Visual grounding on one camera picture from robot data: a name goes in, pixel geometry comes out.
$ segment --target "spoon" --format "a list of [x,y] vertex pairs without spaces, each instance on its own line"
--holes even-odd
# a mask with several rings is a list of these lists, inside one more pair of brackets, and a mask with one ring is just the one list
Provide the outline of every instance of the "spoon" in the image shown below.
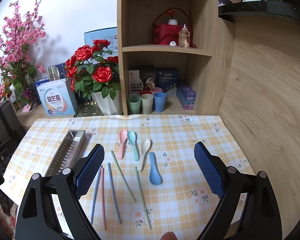
[[132,152],[134,155],[134,160],[137,162],[139,160],[139,155],[136,148],[136,134],[134,131],[128,131],[128,140],[131,143],[132,146]]
[[127,139],[127,133],[128,131],[126,129],[122,129],[119,133],[119,138],[120,138],[120,147],[119,147],[119,152],[118,152],[118,159],[122,159],[122,151],[123,151],[123,144]]
[[138,166],[137,166],[138,172],[142,171],[143,159],[145,158],[147,151],[150,149],[150,146],[151,146],[150,139],[147,138],[147,139],[142,140],[140,160],[138,161]]
[[150,162],[151,162],[151,170],[149,174],[149,180],[153,185],[159,185],[161,184],[161,176],[157,170],[157,167],[155,166],[154,162],[154,152],[149,152]]

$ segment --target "blue chopstick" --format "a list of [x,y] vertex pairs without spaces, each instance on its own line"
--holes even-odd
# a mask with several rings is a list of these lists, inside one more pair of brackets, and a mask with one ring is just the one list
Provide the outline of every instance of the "blue chopstick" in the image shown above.
[[112,189],[112,196],[113,196],[113,200],[114,200],[115,210],[117,212],[119,223],[121,224],[121,218],[120,218],[119,209],[118,209],[118,205],[117,205],[117,199],[115,198],[115,193],[114,193],[114,185],[113,185],[112,172],[111,172],[111,163],[108,163],[108,170],[109,170],[110,184],[111,184],[111,189]]
[[98,171],[98,177],[97,177],[96,187],[94,189],[94,194],[93,194],[93,202],[92,202],[92,210],[91,210],[91,218],[90,218],[90,223],[91,224],[93,224],[94,209],[96,207],[96,199],[97,199],[97,192],[98,192],[98,187],[99,187],[99,182],[100,182],[100,176],[101,176],[101,168],[102,168],[102,165],[100,166],[99,171]]

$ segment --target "chopstick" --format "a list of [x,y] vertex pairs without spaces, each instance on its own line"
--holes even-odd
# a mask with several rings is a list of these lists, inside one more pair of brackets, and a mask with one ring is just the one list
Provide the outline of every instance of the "chopstick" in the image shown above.
[[104,182],[104,169],[101,168],[101,203],[102,203],[102,218],[103,218],[103,228],[106,230],[106,214],[105,214],[105,191],[103,187],[103,182]]
[[121,224],[121,218],[120,218],[119,209],[118,209],[118,205],[117,205],[117,199],[115,198],[115,192],[114,192],[113,178],[112,178],[112,172],[111,172],[111,163],[108,163],[108,170],[109,170],[110,184],[111,184],[111,189],[112,189],[112,197],[113,197],[113,201],[114,201],[115,211],[117,212],[119,223]]
[[91,217],[90,217],[90,223],[91,224],[93,224],[94,209],[96,207],[96,199],[97,199],[97,192],[98,192],[100,176],[101,176],[101,168],[102,168],[102,165],[100,166],[100,169],[99,169],[99,172],[98,172],[96,187],[94,189],[94,194],[93,194],[92,210],[91,210]]
[[139,187],[139,191],[140,191],[140,195],[141,195],[142,205],[143,205],[143,208],[144,208],[145,213],[146,213],[146,217],[147,217],[149,228],[151,229],[151,224],[150,224],[149,215],[148,215],[148,212],[147,212],[147,207],[146,207],[145,199],[143,198],[143,193],[142,193],[142,188],[141,188],[141,182],[140,182],[140,178],[139,178],[138,168],[134,167],[134,171],[136,172],[136,177],[137,177],[137,181],[138,181],[138,187]]
[[124,177],[124,175],[123,175],[123,173],[122,173],[122,171],[121,171],[121,169],[120,169],[120,166],[119,166],[119,164],[118,164],[118,161],[117,161],[117,159],[115,158],[114,152],[113,152],[112,150],[111,150],[110,152],[111,152],[112,158],[113,158],[113,160],[114,160],[114,164],[115,164],[115,166],[117,166],[117,169],[118,169],[118,171],[119,171],[119,174],[121,175],[121,178],[123,179],[123,182],[125,183],[127,189],[129,190],[130,195],[132,196],[133,200],[134,200],[135,202],[137,202],[136,198],[134,197],[134,195],[133,195],[133,193],[132,193],[132,191],[131,191],[131,189],[130,189],[130,187],[129,187],[129,185],[128,185],[128,183],[127,183],[127,181],[126,181],[126,179],[125,179],[125,177]]

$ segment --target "metal tray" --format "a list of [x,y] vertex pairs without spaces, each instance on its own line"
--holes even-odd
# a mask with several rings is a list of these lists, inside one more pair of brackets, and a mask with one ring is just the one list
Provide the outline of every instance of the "metal tray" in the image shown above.
[[78,160],[86,141],[85,130],[69,130],[53,157],[45,176],[59,174],[64,168],[72,168]]

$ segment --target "pink chopstick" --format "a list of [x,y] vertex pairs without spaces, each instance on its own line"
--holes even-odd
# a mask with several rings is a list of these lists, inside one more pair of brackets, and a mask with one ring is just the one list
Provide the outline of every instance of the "pink chopstick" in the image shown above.
[[102,218],[103,218],[103,228],[106,230],[106,214],[105,214],[105,192],[103,188],[103,182],[104,182],[104,169],[101,168],[101,203],[102,203]]

